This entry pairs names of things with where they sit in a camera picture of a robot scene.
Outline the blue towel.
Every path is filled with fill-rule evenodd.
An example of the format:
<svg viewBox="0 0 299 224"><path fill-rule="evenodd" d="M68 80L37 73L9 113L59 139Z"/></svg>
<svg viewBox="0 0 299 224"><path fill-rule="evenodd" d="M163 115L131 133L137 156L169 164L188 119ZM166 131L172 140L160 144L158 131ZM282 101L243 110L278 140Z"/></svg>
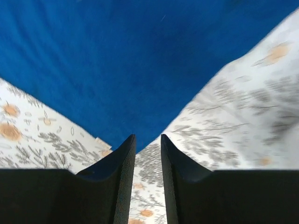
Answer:
<svg viewBox="0 0 299 224"><path fill-rule="evenodd" d="M117 148L150 144L296 0L3 0L0 75Z"/></svg>

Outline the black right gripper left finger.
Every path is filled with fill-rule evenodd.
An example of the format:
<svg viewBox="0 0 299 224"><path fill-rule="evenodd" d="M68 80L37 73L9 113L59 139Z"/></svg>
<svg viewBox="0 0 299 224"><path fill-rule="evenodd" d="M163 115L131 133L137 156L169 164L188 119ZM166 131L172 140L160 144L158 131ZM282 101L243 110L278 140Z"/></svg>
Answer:
<svg viewBox="0 0 299 224"><path fill-rule="evenodd" d="M136 137L77 174L66 169L2 169L3 224L126 224Z"/></svg>

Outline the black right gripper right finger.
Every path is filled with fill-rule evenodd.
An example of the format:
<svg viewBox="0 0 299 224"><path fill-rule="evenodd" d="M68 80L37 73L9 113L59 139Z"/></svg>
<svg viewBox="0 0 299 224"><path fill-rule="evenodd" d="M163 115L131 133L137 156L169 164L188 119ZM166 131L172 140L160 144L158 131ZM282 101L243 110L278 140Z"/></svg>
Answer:
<svg viewBox="0 0 299 224"><path fill-rule="evenodd" d="M161 160L170 224L296 224L297 170L211 171L165 134Z"/></svg>

